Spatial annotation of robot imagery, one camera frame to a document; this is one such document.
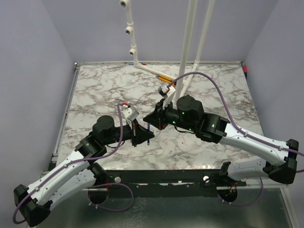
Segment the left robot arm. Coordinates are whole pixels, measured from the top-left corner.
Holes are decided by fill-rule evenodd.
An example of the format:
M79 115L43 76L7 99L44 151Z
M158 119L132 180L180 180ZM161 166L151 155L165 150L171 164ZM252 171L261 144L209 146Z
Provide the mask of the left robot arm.
M121 145L129 140L132 146L137 146L153 137L153 132L137 120L116 127L111 116L99 117L89 135L63 162L36 182L28 186L20 184L14 189L16 211L30 227L35 227L69 196L85 188L98 188L109 183L106 172L96 163L106 155L107 145Z

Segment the blue gel pen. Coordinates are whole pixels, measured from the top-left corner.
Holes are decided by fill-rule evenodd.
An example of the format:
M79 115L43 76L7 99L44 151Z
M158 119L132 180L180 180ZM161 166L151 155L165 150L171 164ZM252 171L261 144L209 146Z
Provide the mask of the blue gel pen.
M149 123L147 124L147 129L150 130L150 124ZM150 146L150 139L148 139L147 145Z

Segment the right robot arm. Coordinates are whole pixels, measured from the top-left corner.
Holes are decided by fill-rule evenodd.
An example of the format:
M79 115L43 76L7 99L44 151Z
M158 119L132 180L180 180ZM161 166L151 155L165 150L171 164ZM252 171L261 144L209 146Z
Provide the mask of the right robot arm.
M294 182L297 160L291 150L298 146L297 141L277 141L242 130L225 117L206 113L202 103L189 95L179 98L176 108L172 104L164 106L164 102L164 99L159 101L143 120L159 130L170 124L193 132L202 141L229 145L257 156L248 161L224 163L223 171L218 174L222 185L259 177L282 184Z

